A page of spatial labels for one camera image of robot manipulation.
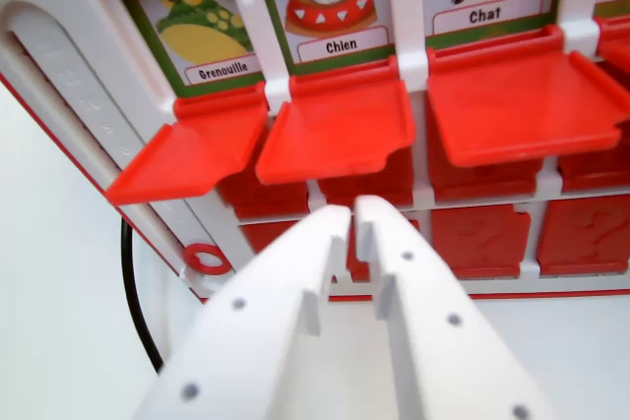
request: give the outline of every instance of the toy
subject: toy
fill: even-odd
[[[555,418],[536,382],[405,218],[372,196],[360,197],[354,210],[356,253],[378,274],[375,316],[387,324],[398,418]],[[322,305],[330,272],[346,262],[349,224],[348,208],[319,209],[237,274],[206,304],[135,418],[292,418],[279,408],[284,373],[296,335],[325,329]],[[242,401],[234,401],[237,392]]]
[[[630,0],[0,0],[0,15],[5,85],[200,298],[362,194],[417,222],[472,295],[630,293],[630,210],[606,204],[630,194]],[[372,294],[364,261],[331,278],[334,300]]]

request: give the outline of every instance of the compartment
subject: compartment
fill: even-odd
[[[410,220],[411,224],[419,231],[420,224],[416,220]],[[258,223],[254,225],[243,225],[241,228],[247,236],[249,243],[256,253],[263,251],[276,238],[282,235],[296,224],[296,221],[277,221],[271,223]],[[353,282],[369,282],[369,264],[359,261],[356,258],[356,239],[354,235],[354,223],[350,226],[350,235],[347,252],[347,270]]]
[[[542,275],[627,271],[630,196],[550,202],[536,255]]]
[[[429,177],[437,202],[531,195],[536,191],[536,174],[542,168],[541,159],[474,167],[455,166],[444,151],[430,106],[426,107],[426,134]]]
[[[420,231],[420,223],[417,220],[410,219],[409,222]],[[350,227],[350,237],[348,241],[349,250],[347,252],[347,270],[350,273],[352,282],[369,282],[370,281],[370,265],[356,258],[356,235],[354,232],[354,221]]]
[[[410,97],[395,57],[290,79],[256,164],[266,184],[382,171],[415,139]]]
[[[262,184],[256,176],[256,161],[269,132],[264,132],[244,171],[222,179],[218,185],[223,199],[234,207],[239,218],[308,213],[305,182]]]
[[[513,206],[434,210],[433,248],[459,278],[518,277],[531,219]]]
[[[328,204],[353,207],[360,195],[375,195],[394,206],[413,204],[413,162],[411,148],[393,152],[385,169],[372,174],[321,179],[319,188]]]
[[[630,76],[606,61],[598,66],[630,90]],[[560,156],[563,191],[582,191],[630,185],[630,122],[619,124],[621,140],[612,150]]]
[[[297,223],[297,220],[274,221],[270,223],[257,223],[255,225],[243,225],[241,229],[252,245],[256,253],[263,251],[276,238],[289,230]]]
[[[164,125],[105,195],[122,206],[200,197],[242,171],[267,120],[263,85],[175,101]]]
[[[463,167],[610,150],[630,93],[557,26],[429,50],[430,106],[449,160]]]

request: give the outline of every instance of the red trim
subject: red trim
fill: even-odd
[[[369,302],[371,295],[331,295],[328,298],[331,302]]]
[[[39,128],[41,128],[41,130],[43,130],[43,132],[48,135],[48,138],[50,138],[50,140],[52,140],[52,142],[57,145],[57,147],[63,151],[63,153],[68,157],[68,159],[70,159],[70,161],[77,167],[77,169],[79,169],[81,171],[81,173],[86,176],[86,178],[92,183],[93,186],[96,187],[96,189],[103,195],[104,191],[103,189],[96,183],[96,181],[93,179],[93,177],[88,173],[88,171],[86,171],[86,169],[81,165],[81,163],[70,154],[70,152],[68,151],[68,149],[66,149],[66,147],[63,146],[63,144],[57,139],[57,137],[55,137],[52,132],[50,131],[50,129],[39,119],[39,117],[32,111],[32,109],[29,107],[29,105],[24,101],[24,99],[22,98],[21,95],[18,94],[18,92],[13,88],[13,86],[11,86],[11,84],[6,80],[6,78],[2,75],[2,73],[0,73],[0,82],[2,84],[4,84],[4,86],[7,88],[7,90],[13,95],[13,97],[20,103],[20,105],[24,108],[24,110],[27,112],[28,115],[31,116],[31,118],[35,121],[35,123],[37,125],[39,125]],[[122,211],[119,207],[113,206],[116,211],[118,213],[120,213],[120,215],[127,220],[127,222],[131,225],[131,227],[134,229],[134,231],[136,231],[136,233],[138,233],[143,240],[145,240],[145,242],[151,246],[151,248],[153,248],[153,250],[157,253],[157,255],[162,258],[162,260],[166,263],[166,265],[170,268],[170,270],[172,270],[176,275],[179,275],[177,273],[177,271],[174,269],[173,266],[170,265],[170,263],[168,262],[168,260],[164,257],[164,255],[158,250],[158,248],[156,248],[156,246],[151,242],[151,240],[149,238],[147,238],[145,236],[145,234],[140,231],[138,229],[138,227],[134,224],[134,222],[125,214],[124,211]],[[195,293],[194,290],[190,289],[189,290],[195,295],[195,297],[199,298],[199,296]]]
[[[604,297],[610,295],[630,295],[630,289],[583,290],[576,292],[534,292],[527,294],[473,294],[472,299],[552,299],[560,297]]]
[[[221,260],[220,266],[206,266],[199,257],[199,253],[206,253],[208,255],[216,256]],[[206,243],[194,243],[184,250],[184,261],[186,264],[201,274],[206,275],[224,275],[232,270],[232,265],[229,263],[223,251],[218,246],[208,245]]]
[[[534,292],[506,294],[469,294],[474,300],[492,299],[553,299],[562,297],[606,297],[612,295],[630,295],[630,289],[583,290],[580,292]],[[331,295],[331,302],[369,302],[371,295]]]

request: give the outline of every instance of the white label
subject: white label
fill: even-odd
[[[255,54],[249,54],[247,56],[240,56],[238,58],[188,68],[186,70],[186,78],[188,78],[191,85],[195,85],[235,78],[259,71],[260,64],[258,58]]]
[[[316,59],[331,58],[343,54],[354,53],[363,49],[377,48],[389,44],[389,37],[385,27],[375,27],[356,33],[330,36],[324,39],[306,41],[297,46],[300,61],[314,61]]]
[[[442,12],[433,19],[433,31],[471,29],[539,14],[542,0],[497,0]]]

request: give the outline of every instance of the green card border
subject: green card border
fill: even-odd
[[[237,78],[225,79],[221,81],[213,81],[209,83],[202,83],[197,85],[186,85],[179,73],[175,69],[168,52],[161,44],[158,34],[154,30],[149,17],[142,8],[139,0],[122,0],[123,4],[127,8],[130,17],[136,24],[136,28],[142,35],[147,46],[156,58],[157,63],[162,69],[162,72],[168,79],[168,82],[173,87],[175,94],[179,97],[195,97],[212,92],[219,92],[222,90],[230,90],[253,86],[261,81],[264,81],[262,72],[248,74],[245,76],[239,76]]]

